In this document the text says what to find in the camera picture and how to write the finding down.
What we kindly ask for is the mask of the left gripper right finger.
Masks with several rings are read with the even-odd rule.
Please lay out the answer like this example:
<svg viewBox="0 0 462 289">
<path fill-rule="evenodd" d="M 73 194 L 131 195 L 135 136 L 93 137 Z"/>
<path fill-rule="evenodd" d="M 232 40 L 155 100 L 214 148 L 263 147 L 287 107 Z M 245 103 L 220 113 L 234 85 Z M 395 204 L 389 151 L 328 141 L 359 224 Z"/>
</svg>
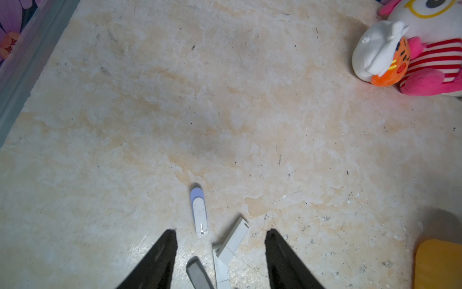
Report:
<svg viewBox="0 0 462 289">
<path fill-rule="evenodd" d="M 324 289 L 276 229 L 265 238 L 271 289 Z"/>
</svg>

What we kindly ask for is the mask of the white blue-capped usb drive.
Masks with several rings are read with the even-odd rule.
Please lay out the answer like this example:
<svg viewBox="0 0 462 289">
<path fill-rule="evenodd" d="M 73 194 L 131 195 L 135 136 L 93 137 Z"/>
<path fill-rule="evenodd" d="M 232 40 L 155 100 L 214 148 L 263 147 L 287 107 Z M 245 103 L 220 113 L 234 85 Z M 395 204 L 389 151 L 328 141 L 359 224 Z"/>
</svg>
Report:
<svg viewBox="0 0 462 289">
<path fill-rule="evenodd" d="M 206 212 L 205 195 L 199 185 L 194 185 L 190 191 L 190 199 L 196 234 L 203 237 L 208 233 L 208 216 Z"/>
</svg>

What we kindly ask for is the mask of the gray usb drive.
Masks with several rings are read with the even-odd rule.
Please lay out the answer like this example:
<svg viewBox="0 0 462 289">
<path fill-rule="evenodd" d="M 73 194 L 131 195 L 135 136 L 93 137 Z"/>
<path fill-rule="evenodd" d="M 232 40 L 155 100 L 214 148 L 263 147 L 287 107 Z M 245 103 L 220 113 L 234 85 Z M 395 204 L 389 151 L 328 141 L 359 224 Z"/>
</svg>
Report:
<svg viewBox="0 0 462 289">
<path fill-rule="evenodd" d="M 200 259 L 194 256 L 186 265 L 186 274 L 194 289 L 213 289 L 212 282 Z"/>
</svg>

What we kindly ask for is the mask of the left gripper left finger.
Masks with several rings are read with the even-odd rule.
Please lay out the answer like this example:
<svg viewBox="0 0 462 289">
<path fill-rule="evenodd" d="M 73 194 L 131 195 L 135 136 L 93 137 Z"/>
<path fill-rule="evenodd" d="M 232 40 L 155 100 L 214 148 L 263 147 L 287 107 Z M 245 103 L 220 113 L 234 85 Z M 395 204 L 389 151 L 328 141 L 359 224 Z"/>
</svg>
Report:
<svg viewBox="0 0 462 289">
<path fill-rule="evenodd" d="M 169 289 L 178 250 L 175 230 L 166 230 L 118 289 Z"/>
</svg>

